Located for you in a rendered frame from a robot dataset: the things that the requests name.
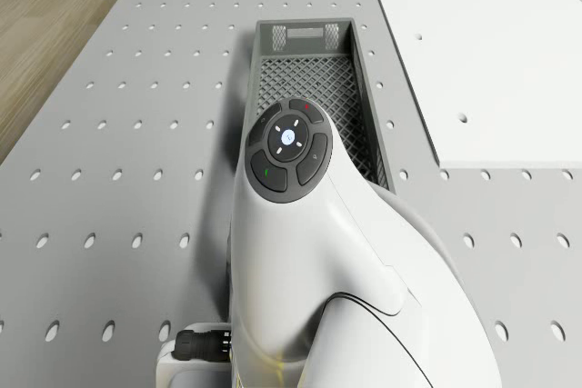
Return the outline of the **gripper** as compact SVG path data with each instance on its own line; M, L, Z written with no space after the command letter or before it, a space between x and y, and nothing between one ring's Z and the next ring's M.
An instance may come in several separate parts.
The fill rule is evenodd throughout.
M156 388L232 388L231 324L192 323L162 346Z

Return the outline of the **dark grey basket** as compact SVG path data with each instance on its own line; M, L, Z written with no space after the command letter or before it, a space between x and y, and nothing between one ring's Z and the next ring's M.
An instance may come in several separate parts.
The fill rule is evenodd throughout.
M257 23L243 131L248 133L268 106L284 98L317 103L333 120L358 171L393 188L353 19Z

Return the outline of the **white board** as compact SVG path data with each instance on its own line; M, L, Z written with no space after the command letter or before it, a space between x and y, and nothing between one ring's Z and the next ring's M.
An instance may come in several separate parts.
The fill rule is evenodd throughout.
M582 168L581 0L380 0L440 165Z

